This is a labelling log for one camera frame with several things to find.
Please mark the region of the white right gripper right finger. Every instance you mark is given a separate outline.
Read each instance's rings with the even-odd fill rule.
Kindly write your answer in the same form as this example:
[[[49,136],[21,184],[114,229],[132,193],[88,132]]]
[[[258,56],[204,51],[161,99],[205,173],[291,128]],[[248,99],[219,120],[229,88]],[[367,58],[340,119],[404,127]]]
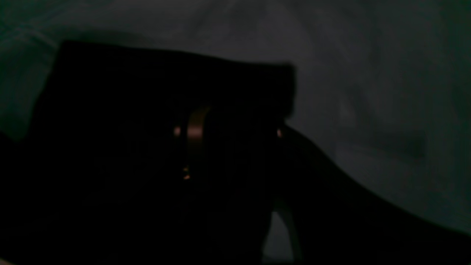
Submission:
[[[375,195],[294,129],[281,126],[275,137],[279,191],[305,265],[470,264],[470,236]]]

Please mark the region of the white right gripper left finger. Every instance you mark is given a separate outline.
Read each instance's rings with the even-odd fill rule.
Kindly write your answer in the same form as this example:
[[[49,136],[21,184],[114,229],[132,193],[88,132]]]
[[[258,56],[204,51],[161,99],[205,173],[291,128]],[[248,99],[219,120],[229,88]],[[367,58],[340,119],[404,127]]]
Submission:
[[[173,124],[172,183],[193,193],[210,190],[206,120],[210,106],[182,109]]]

